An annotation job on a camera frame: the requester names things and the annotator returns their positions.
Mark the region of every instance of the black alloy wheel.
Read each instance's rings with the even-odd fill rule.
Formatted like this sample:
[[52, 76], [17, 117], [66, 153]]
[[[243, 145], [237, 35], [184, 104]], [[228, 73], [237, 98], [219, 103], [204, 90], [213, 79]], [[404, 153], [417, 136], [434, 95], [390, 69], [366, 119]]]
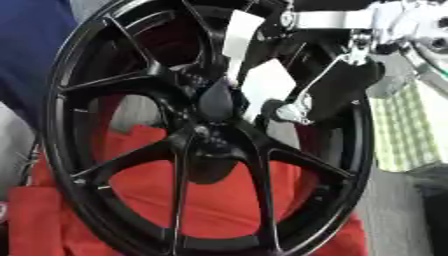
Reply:
[[[370, 173], [372, 121], [365, 97], [320, 124], [298, 127], [301, 150], [266, 135], [241, 118], [246, 102], [229, 89], [220, 55], [233, 10], [267, 17], [277, 0], [118, 1], [81, 25], [63, 46], [50, 77], [44, 147], [66, 201], [103, 241], [125, 255], [306, 255], [335, 234], [360, 199]], [[279, 56], [298, 81], [312, 78], [337, 47], [315, 44]], [[86, 115], [97, 99], [113, 95], [151, 98], [161, 113], [165, 139], [99, 162]], [[208, 111], [212, 99], [219, 104]], [[219, 143], [210, 143], [211, 139]], [[260, 210], [259, 229], [234, 239], [199, 239], [181, 232], [191, 159], [230, 159], [249, 169]], [[159, 227], [126, 206], [108, 185], [120, 171], [143, 163], [174, 164], [170, 225]], [[281, 222], [273, 214], [269, 161], [307, 168], [319, 184]]]

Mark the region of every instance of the blue sleeve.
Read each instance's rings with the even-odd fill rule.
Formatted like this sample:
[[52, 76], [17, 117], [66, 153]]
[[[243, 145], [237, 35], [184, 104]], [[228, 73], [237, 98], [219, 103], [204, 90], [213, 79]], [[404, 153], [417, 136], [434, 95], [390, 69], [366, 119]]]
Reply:
[[51, 65], [74, 27], [68, 0], [0, 1], [0, 101], [34, 128]]

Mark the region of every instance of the plaid fabric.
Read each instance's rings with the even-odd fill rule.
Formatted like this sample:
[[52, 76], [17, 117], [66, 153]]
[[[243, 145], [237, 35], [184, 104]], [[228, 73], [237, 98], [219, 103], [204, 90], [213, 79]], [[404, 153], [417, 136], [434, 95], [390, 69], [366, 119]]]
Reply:
[[423, 101], [422, 86], [428, 87], [413, 80], [391, 97], [370, 98], [375, 151], [382, 170], [403, 172], [441, 161], [435, 124], [425, 106], [431, 103]]

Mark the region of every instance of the wheel center hub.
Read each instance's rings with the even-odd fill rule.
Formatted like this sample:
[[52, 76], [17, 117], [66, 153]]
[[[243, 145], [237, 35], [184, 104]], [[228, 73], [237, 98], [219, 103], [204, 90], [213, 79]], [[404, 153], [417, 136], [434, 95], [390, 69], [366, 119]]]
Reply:
[[230, 86], [228, 79], [223, 77], [200, 96], [198, 110], [202, 118], [212, 123], [221, 123], [232, 117], [235, 104]]

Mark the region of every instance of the red cloth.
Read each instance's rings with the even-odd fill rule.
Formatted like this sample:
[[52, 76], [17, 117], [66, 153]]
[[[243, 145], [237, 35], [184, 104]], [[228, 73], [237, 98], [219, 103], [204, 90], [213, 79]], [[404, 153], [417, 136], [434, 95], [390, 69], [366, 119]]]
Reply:
[[[163, 130], [136, 126], [129, 135], [108, 133], [105, 152], [110, 159], [163, 138]], [[119, 197], [141, 216], [168, 225], [172, 166], [159, 161], [120, 172], [111, 179]], [[10, 201], [12, 256], [118, 256], [99, 241], [63, 203], [45, 161], [33, 168], [33, 186], [14, 188]], [[278, 220], [306, 200], [317, 182], [311, 173], [283, 163], [271, 163], [275, 216]], [[258, 204], [246, 167], [239, 164], [213, 185], [190, 183], [182, 232], [194, 237], [230, 238], [253, 233], [259, 225]], [[355, 218], [314, 256], [366, 256], [364, 233]]]

